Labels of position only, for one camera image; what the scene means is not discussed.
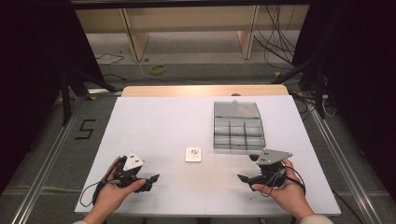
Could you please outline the clear plastic compartment box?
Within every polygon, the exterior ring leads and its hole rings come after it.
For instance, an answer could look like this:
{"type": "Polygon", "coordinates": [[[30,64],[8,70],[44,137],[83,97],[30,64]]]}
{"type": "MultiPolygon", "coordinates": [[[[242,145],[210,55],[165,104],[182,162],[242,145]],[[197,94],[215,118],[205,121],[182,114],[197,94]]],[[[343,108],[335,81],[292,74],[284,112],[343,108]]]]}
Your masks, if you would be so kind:
{"type": "Polygon", "coordinates": [[[213,147],[262,150],[266,147],[262,116],[256,103],[215,102],[213,147]]]}

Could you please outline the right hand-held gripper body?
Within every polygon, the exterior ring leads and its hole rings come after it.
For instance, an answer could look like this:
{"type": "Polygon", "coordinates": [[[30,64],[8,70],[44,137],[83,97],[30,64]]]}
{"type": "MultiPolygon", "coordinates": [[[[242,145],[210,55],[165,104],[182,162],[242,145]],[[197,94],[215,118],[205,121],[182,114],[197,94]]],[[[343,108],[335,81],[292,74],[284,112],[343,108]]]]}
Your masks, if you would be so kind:
{"type": "Polygon", "coordinates": [[[286,176],[286,167],[282,161],[291,156],[291,152],[265,149],[256,161],[261,169],[258,182],[272,188],[282,186],[286,176]]]}

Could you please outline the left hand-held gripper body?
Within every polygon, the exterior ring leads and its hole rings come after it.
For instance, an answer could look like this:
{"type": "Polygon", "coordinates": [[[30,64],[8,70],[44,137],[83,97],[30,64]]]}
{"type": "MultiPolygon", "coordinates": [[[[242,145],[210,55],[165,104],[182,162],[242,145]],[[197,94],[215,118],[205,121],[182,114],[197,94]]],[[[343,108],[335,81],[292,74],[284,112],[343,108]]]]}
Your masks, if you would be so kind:
{"type": "Polygon", "coordinates": [[[120,158],[120,162],[116,166],[116,171],[114,173],[116,185],[119,188],[126,188],[131,185],[138,179],[137,174],[143,165],[144,161],[134,152],[120,158]]]}

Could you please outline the light wooden table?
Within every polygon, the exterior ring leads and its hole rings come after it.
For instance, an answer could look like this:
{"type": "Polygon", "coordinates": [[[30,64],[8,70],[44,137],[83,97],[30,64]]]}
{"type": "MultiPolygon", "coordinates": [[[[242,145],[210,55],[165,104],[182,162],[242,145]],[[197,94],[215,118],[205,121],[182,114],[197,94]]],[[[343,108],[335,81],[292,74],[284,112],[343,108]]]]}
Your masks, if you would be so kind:
{"type": "Polygon", "coordinates": [[[174,85],[128,86],[122,97],[200,97],[200,96],[272,96],[288,95],[284,85],[174,85]]]}

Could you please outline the yellow tape roll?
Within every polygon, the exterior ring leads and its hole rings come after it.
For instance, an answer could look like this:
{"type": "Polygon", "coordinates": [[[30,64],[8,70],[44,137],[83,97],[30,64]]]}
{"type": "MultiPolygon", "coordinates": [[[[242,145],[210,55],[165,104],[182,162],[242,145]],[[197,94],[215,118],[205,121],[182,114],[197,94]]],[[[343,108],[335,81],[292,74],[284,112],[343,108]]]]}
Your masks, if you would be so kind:
{"type": "Polygon", "coordinates": [[[152,75],[161,75],[166,71],[166,67],[163,64],[153,64],[149,71],[152,75]]]}

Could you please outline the person's right hand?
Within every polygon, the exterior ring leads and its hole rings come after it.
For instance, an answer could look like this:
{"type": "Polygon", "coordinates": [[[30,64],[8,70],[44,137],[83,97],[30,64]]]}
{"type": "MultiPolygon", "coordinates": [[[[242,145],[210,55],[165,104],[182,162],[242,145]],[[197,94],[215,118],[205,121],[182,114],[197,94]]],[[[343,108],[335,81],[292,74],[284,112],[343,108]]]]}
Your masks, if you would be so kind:
{"type": "Polygon", "coordinates": [[[282,163],[286,166],[286,176],[290,179],[287,179],[280,188],[272,189],[262,184],[255,184],[252,188],[263,195],[270,196],[284,211],[290,213],[298,221],[314,215],[313,209],[305,198],[304,190],[300,186],[301,181],[295,174],[292,162],[284,159],[282,163]]]}

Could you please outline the person's left hand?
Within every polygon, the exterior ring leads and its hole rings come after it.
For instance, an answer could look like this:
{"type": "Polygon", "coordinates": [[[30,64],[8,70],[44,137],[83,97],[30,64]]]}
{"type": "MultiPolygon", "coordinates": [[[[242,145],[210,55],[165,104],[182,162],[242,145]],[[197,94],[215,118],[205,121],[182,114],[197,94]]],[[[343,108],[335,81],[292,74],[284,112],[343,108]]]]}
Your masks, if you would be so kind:
{"type": "Polygon", "coordinates": [[[145,183],[144,179],[140,179],[123,189],[114,183],[105,184],[100,190],[92,210],[81,221],[74,224],[103,224],[121,206],[127,196],[140,189],[145,183]]]}

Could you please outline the black metal stand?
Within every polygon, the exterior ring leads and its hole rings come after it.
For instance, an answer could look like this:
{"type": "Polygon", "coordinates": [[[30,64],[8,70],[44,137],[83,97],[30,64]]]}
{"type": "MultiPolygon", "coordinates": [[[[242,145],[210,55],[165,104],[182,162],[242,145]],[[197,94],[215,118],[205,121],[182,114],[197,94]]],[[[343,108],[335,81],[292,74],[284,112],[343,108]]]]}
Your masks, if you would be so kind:
{"type": "Polygon", "coordinates": [[[272,81],[272,84],[284,83],[285,81],[297,76],[300,73],[303,74],[299,82],[300,89],[306,91],[312,86],[315,87],[315,109],[317,110],[320,117],[324,119],[325,109],[322,105],[322,96],[324,94],[324,75],[321,72],[318,59],[316,59],[314,56],[289,71],[286,75],[281,75],[275,81],[272,81]]]}
{"type": "Polygon", "coordinates": [[[89,81],[96,84],[99,87],[104,88],[110,92],[121,91],[120,88],[116,88],[107,84],[105,81],[91,76],[88,73],[82,71],[78,68],[68,68],[61,75],[61,93],[63,99],[63,110],[64,110],[64,120],[63,125],[65,125],[71,118],[71,105],[70,105],[70,94],[69,90],[72,90],[76,96],[86,96],[88,94],[88,89],[86,88],[84,82],[89,81]]]}

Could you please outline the small white square card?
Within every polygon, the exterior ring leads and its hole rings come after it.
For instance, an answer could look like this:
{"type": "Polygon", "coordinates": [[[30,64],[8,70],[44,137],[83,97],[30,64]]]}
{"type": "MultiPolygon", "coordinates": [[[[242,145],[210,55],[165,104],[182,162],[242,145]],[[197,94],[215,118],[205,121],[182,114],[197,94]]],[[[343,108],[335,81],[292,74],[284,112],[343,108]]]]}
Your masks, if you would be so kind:
{"type": "Polygon", "coordinates": [[[200,147],[187,147],[185,149],[185,162],[200,162],[202,160],[202,149],[200,147]],[[199,157],[193,157],[191,151],[194,149],[199,150],[199,157]]]}

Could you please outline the light wooden desk frame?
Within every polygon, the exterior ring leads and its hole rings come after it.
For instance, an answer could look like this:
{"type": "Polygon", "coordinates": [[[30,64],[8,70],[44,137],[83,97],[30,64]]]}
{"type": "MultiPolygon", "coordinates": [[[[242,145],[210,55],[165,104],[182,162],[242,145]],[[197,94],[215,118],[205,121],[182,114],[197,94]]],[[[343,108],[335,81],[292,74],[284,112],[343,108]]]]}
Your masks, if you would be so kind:
{"type": "Polygon", "coordinates": [[[245,60],[250,58],[255,31],[297,31],[303,27],[308,5],[235,7],[151,7],[78,9],[87,34],[125,34],[134,58],[143,58],[151,33],[236,31],[245,60]]]}

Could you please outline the silver metal floor rail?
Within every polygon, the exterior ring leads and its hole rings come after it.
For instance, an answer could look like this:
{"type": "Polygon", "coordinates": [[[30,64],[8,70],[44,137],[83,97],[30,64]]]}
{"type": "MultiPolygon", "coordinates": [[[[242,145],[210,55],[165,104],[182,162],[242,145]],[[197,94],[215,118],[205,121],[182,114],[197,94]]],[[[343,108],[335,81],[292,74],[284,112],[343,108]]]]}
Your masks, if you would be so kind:
{"type": "Polygon", "coordinates": [[[346,184],[355,199],[357,206],[361,210],[362,216],[367,224],[382,224],[379,214],[376,212],[374,204],[372,203],[368,193],[363,185],[355,175],[352,166],[348,163],[346,156],[336,141],[328,123],[323,119],[318,111],[322,108],[319,100],[314,102],[315,108],[312,112],[312,117],[317,124],[332,156],[337,164],[337,167],[346,181],[346,184]]]}
{"type": "Polygon", "coordinates": [[[78,216],[78,199],[119,96],[96,90],[77,97],[67,122],[61,105],[54,106],[33,151],[2,194],[10,212],[0,224],[52,224],[57,218],[70,223],[78,216]]]}

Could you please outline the black curtain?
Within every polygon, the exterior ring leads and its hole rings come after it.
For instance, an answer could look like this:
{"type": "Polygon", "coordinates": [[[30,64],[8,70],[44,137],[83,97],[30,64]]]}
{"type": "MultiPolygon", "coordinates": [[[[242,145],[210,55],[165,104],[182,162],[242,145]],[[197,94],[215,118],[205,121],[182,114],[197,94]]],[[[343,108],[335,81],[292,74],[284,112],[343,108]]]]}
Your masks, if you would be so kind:
{"type": "Polygon", "coordinates": [[[396,202],[396,0],[308,0],[293,64],[314,52],[334,15],[320,67],[346,124],[396,202]]]}
{"type": "Polygon", "coordinates": [[[102,77],[71,0],[0,0],[0,194],[69,67],[102,77]]]}

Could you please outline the white table cover board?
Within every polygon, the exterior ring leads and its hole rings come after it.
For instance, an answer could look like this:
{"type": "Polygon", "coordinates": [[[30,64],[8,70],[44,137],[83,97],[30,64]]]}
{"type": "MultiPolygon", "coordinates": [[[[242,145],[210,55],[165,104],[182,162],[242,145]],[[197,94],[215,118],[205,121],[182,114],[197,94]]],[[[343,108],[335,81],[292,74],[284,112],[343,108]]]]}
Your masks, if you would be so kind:
{"type": "MultiPolygon", "coordinates": [[[[135,152],[144,165],[139,174],[159,180],[149,192],[134,193],[118,209],[141,217],[283,217],[272,199],[241,182],[259,167],[246,151],[213,148],[215,97],[121,97],[115,103],[84,193],[76,210],[90,211],[94,183],[120,155],[135,152]],[[200,162],[185,162],[185,149],[200,147],[200,162]]],[[[337,216],[340,209],[318,162],[293,99],[251,96],[262,116],[269,149],[291,152],[291,161],[306,185],[313,210],[337,216]]]]}

